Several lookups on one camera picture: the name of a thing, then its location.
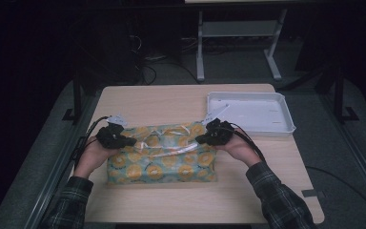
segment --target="white tray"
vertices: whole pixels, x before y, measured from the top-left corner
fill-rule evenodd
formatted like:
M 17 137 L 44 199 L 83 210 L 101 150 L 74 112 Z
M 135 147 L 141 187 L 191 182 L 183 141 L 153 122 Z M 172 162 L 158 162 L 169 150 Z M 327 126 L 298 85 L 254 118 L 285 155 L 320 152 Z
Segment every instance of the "white tray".
M 212 92 L 207 98 L 208 113 L 228 104 L 218 118 L 240 126 L 248 135 L 288 136 L 295 130 L 282 94 Z

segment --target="plaid shirt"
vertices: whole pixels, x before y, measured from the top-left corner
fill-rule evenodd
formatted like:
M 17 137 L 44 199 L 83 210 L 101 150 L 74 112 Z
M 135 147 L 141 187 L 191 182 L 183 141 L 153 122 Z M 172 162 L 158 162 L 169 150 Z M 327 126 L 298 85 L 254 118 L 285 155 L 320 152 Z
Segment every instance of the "plaid shirt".
M 271 228 L 316 228 L 302 198 L 281 184 L 266 163 L 252 166 L 246 177 L 261 200 L 263 216 Z M 87 179 L 70 177 L 55 209 L 41 228 L 83 228 L 92 186 L 93 183 Z
M 82 177 L 70 177 L 61 196 L 40 228 L 83 228 L 85 210 L 93 183 Z
M 316 228 L 304 200 L 282 184 L 265 162 L 252 166 L 246 177 L 261 200 L 263 216 L 271 228 Z

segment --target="metal stand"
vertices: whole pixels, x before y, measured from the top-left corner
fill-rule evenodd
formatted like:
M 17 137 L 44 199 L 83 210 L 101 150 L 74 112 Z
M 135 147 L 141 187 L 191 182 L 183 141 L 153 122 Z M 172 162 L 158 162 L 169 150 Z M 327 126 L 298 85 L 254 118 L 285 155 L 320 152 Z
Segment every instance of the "metal stand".
M 335 78 L 335 105 L 334 113 L 337 120 L 344 124 L 344 121 L 356 121 L 359 120 L 355 111 L 351 107 L 346 107 L 346 111 L 349 115 L 343 115 L 343 86 L 344 76 L 342 70 L 339 68 Z
M 82 114 L 81 84 L 79 82 L 78 73 L 73 77 L 73 115 L 72 109 L 67 109 L 62 120 L 73 121 L 72 125 L 76 125 Z
M 278 38 L 281 34 L 284 19 L 287 10 L 282 10 L 278 20 L 270 21 L 221 21 L 221 22 L 204 22 L 203 12 L 198 14 L 198 47 L 197 47 L 197 80 L 204 81 L 204 64 L 203 64 L 203 37 L 224 37 L 224 36 L 271 36 L 273 38 L 272 45 L 265 50 L 266 60 L 269 63 L 275 80 L 281 80 L 281 74 L 278 70 L 273 55 Z
M 270 70 L 272 71 L 273 78 L 275 80 L 281 80 L 281 74 L 278 70 L 277 65 L 275 64 L 275 59 L 273 58 L 273 54 L 275 53 L 275 47 L 278 42 L 278 38 L 281 34 L 281 29 L 283 28 L 285 15 L 287 14 L 287 10 L 283 10 L 278 18 L 278 21 L 275 25 L 274 34 L 273 34 L 273 43 L 272 46 L 268 50 L 264 50 L 264 55 L 266 56 L 267 63 L 269 63 Z

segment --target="wrapped package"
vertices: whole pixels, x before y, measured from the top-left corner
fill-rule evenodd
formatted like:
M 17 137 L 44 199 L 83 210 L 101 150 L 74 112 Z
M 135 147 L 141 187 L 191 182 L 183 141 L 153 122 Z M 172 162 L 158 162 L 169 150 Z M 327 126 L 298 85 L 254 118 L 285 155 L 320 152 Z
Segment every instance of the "wrapped package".
M 200 122 L 125 129 L 137 141 L 108 159 L 108 183 L 216 181 L 216 150 L 195 141 L 205 131 Z

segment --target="wooden table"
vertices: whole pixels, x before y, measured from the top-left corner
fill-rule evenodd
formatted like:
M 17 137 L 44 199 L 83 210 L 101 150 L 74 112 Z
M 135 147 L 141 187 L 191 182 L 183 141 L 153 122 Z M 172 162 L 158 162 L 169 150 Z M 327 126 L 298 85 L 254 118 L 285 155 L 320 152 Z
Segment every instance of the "wooden table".
M 91 122 L 101 116 L 122 114 L 129 127 L 202 120 L 209 92 L 274 92 L 268 84 L 130 86 L 106 88 Z M 106 122 L 100 122 L 96 131 Z M 302 197 L 313 189 L 295 140 L 253 137 L 269 166 Z M 94 182 L 86 221 L 118 223 L 263 223 L 260 200 L 245 177 L 247 166 L 228 153 L 217 152 L 218 182 L 106 184 L 106 163 L 90 177 Z M 316 197 L 304 198 L 315 223 L 324 220 Z

